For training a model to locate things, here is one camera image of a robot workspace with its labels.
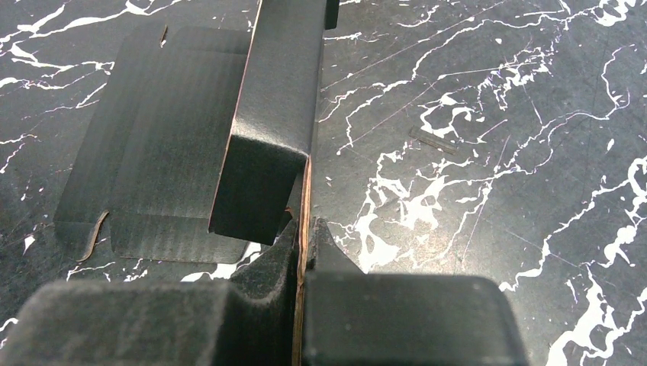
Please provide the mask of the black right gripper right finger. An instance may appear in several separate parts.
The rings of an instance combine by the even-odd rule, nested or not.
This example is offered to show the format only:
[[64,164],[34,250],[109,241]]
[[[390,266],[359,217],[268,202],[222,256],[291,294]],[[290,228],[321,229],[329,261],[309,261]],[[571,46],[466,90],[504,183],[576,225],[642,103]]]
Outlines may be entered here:
[[470,275],[366,274],[311,227],[304,276],[305,365],[526,365],[510,303]]

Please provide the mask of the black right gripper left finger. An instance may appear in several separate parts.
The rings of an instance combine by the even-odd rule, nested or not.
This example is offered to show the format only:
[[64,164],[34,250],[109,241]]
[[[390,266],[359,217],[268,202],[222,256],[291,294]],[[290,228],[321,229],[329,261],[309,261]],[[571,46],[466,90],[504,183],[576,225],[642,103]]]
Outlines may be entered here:
[[3,365],[289,365],[298,226],[227,279],[56,281],[19,313]]

